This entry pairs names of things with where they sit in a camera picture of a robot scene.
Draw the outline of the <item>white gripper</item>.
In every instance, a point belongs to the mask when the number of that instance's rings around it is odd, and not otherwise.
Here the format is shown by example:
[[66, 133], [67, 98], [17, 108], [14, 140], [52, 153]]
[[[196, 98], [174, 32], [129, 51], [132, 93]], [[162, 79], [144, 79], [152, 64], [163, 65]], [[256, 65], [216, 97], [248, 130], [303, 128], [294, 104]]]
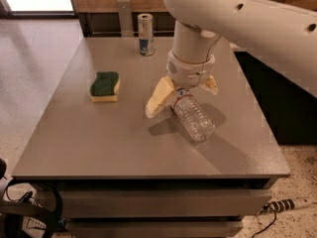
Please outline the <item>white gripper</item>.
[[176, 98], [174, 83], [180, 88], [201, 86], [213, 95], [218, 94], [216, 79], [211, 75], [215, 57], [205, 62], [188, 63], [178, 59], [173, 52], [168, 53], [167, 76], [162, 77], [146, 105], [146, 115], [154, 118]]

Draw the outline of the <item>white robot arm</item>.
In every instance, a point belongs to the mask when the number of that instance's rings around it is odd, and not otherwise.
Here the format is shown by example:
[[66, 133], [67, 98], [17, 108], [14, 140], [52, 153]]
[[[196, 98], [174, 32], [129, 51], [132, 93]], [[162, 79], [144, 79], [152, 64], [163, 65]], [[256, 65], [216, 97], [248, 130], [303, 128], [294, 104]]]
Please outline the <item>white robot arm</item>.
[[175, 19], [163, 77], [146, 105], [152, 118], [177, 92], [218, 92], [211, 68], [220, 38], [237, 45], [317, 96], [317, 13], [268, 0], [163, 0]]

